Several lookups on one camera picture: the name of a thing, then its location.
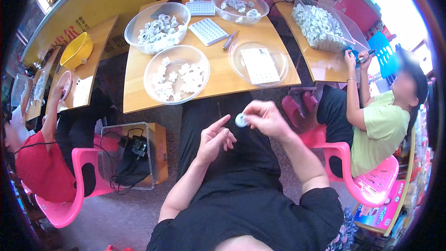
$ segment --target black cable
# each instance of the black cable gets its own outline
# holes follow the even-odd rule
[[[129,135],[129,133],[130,133],[131,130],[141,130],[141,135],[140,135],[140,137],[142,136],[142,134],[144,134],[144,130],[142,130],[141,128],[132,128],[132,129],[130,129],[130,130],[127,132],[127,137],[128,137],[128,135]]]
[[[133,128],[133,129],[130,129],[128,132],[130,132],[131,130],[137,130],[137,129],[139,129],[139,130],[142,131],[141,135],[144,133],[144,130],[142,130],[141,128]],[[101,145],[102,145],[102,139],[105,137],[105,135],[107,135],[107,134],[109,134],[109,133],[116,134],[116,135],[118,135],[119,137],[122,137],[122,136],[123,136],[123,135],[118,134],[118,133],[116,133],[116,132],[109,131],[109,132],[105,133],[105,134],[101,137]],[[127,194],[127,193],[128,193],[128,192],[129,192],[129,191],[136,185],[136,184],[134,184],[134,185],[132,185],[131,187],[127,188],[127,191],[126,191],[125,193],[119,193],[119,190],[120,190],[120,186],[121,186],[121,185],[118,184],[118,188],[117,188],[117,189],[116,189],[116,187],[114,186],[114,184],[115,184],[115,180],[116,180],[116,177],[118,176],[118,174],[117,174],[117,173],[114,173],[114,170],[113,170],[113,164],[112,164],[112,161],[111,161],[112,157],[110,156],[110,154],[109,154],[104,148],[102,148],[102,146],[99,146],[99,145],[97,145],[97,144],[95,144],[95,146],[98,146],[100,149],[102,149],[102,150],[107,154],[107,156],[108,156],[108,158],[109,158],[109,160],[110,160],[110,168],[111,168],[111,171],[112,171],[111,176],[110,176],[110,179],[109,179],[110,188],[112,188],[113,191],[114,191],[116,194],[118,194],[118,196],[123,196],[123,195]]]
[[[274,7],[274,5],[276,5],[276,3],[279,3],[279,2],[294,4],[293,2],[287,2],[287,1],[276,1],[276,2],[274,2],[274,3],[271,5],[271,7],[269,8],[269,12],[268,12],[268,14],[266,14],[266,16],[267,16],[268,18],[269,18],[269,14],[271,13],[271,10],[272,10],[272,8]]]
[[[63,140],[63,141],[58,141],[58,142],[68,142],[68,141],[70,141],[70,140]],[[53,144],[53,143],[58,143],[58,142],[37,142],[37,143],[25,145],[25,146],[19,148],[19,150],[17,150],[16,152],[14,152],[13,155],[15,155],[17,152],[19,152],[20,150],[22,150],[24,148],[33,147],[33,146],[38,145],[38,144]]]

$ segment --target yellow sign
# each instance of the yellow sign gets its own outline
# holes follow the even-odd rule
[[[50,11],[49,20],[30,42],[23,57],[25,64],[37,61],[37,55],[43,55],[52,45],[68,44],[80,33],[112,16],[119,15],[119,20],[111,34],[120,35],[128,22],[139,12],[142,5],[156,0],[68,0],[57,10]]]

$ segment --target yellow bowl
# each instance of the yellow bowl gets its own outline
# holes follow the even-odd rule
[[[83,32],[64,50],[60,58],[60,64],[68,69],[75,69],[81,64],[86,64],[86,60],[92,54],[92,50],[92,39],[86,32]]]

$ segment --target green t-shirt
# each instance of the green t-shirt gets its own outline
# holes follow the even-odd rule
[[[353,127],[351,147],[351,175],[364,175],[375,169],[392,155],[406,136],[410,115],[394,106],[393,92],[375,96],[375,101],[365,107],[364,122],[367,131]]]

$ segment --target red shirt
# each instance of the red shirt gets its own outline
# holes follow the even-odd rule
[[[28,137],[23,146],[45,142],[41,131]],[[45,144],[21,149],[17,153],[16,172],[23,183],[42,199],[54,203],[72,202],[76,181],[66,165],[57,143],[47,151]]]

